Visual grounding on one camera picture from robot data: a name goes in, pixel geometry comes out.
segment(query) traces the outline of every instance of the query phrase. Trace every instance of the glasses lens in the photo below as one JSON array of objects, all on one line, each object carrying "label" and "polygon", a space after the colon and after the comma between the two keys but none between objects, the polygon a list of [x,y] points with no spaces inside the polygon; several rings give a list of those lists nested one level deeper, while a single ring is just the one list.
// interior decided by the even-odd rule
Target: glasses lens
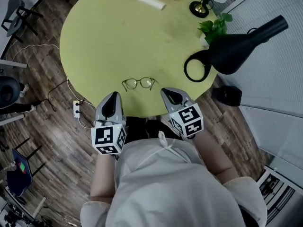
[{"label": "glasses lens", "polygon": [[125,84],[128,89],[135,89],[137,86],[137,81],[135,79],[128,79],[126,80]]},{"label": "glasses lens", "polygon": [[143,88],[149,88],[152,85],[152,79],[151,78],[142,78],[140,80],[140,83]]}]

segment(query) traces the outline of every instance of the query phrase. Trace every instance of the wooden floor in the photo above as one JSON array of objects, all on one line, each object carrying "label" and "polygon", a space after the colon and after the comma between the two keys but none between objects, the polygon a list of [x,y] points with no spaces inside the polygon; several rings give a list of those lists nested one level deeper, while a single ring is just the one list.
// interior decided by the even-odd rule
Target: wooden floor
[{"label": "wooden floor", "polygon": [[[16,42],[8,52],[8,60],[20,49],[34,44],[55,44],[59,46],[62,25],[77,0],[44,0],[36,8],[44,18],[32,17],[30,23],[38,31],[35,36],[28,29],[22,35],[23,44]],[[29,47],[19,53],[14,61],[27,63],[28,69],[5,70],[4,74],[14,76],[30,86],[22,103],[42,100],[59,83],[66,80],[59,50],[54,46]],[[221,84],[219,78],[214,82]],[[14,148],[26,138],[31,140],[20,152],[29,155],[39,145],[43,147],[30,159],[32,171],[40,164],[46,166],[34,177],[31,187],[24,193],[27,208],[33,212],[43,196],[45,205],[51,209],[42,209],[39,217],[51,219],[53,226],[66,226],[61,216],[70,215],[79,219],[80,209],[89,199],[96,151],[90,146],[90,131],[82,128],[73,118],[72,102],[75,99],[65,82],[50,94],[50,100],[56,107],[54,112],[47,101],[37,107],[33,113],[26,114],[23,120],[4,126],[3,142]],[[251,132],[238,108],[228,107],[211,99],[211,89],[197,100],[205,117],[205,127],[222,145],[224,151],[235,164],[240,175],[256,179],[268,161],[268,155],[256,146]],[[95,110],[83,104],[82,112],[93,120]],[[89,122],[81,118],[89,127]],[[6,166],[12,160],[11,150],[0,154],[1,163]]]}]

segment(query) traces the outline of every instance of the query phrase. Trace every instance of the white shirt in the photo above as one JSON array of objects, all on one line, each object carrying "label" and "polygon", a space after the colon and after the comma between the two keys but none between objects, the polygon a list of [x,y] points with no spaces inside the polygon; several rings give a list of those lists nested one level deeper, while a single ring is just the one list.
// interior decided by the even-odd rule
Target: white shirt
[{"label": "white shirt", "polygon": [[83,227],[245,227],[239,206],[260,227],[266,224],[267,208],[253,179],[222,185],[193,145],[164,135],[124,145],[115,182],[111,205],[83,205]]}]

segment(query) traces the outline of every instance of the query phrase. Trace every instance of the black and white marker cube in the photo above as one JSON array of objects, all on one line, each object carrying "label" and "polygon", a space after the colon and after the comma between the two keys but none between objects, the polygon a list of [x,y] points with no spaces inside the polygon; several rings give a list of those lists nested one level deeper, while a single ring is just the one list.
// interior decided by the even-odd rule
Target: black and white marker cube
[{"label": "black and white marker cube", "polygon": [[185,137],[204,129],[203,116],[198,104],[180,109],[169,114],[173,127]]},{"label": "black and white marker cube", "polygon": [[90,129],[92,146],[102,155],[120,154],[126,139],[122,124],[100,126]]}]

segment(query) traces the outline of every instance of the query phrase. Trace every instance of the yellow-green tabletop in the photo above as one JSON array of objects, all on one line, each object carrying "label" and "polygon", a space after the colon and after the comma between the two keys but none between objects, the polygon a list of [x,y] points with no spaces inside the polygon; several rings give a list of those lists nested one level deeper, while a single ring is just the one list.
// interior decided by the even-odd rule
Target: yellow-green tabletop
[{"label": "yellow-green tabletop", "polygon": [[[63,25],[60,56],[74,88],[95,106],[113,91],[121,94],[125,116],[148,117],[167,113],[163,87],[186,91],[198,98],[213,83],[212,68],[205,81],[195,83],[183,71],[185,60],[203,49],[198,22],[189,4],[195,0],[160,0],[161,11],[138,0],[79,0]],[[189,66],[193,78],[204,69]],[[125,91],[123,80],[155,78],[152,90],[140,85]]]}]

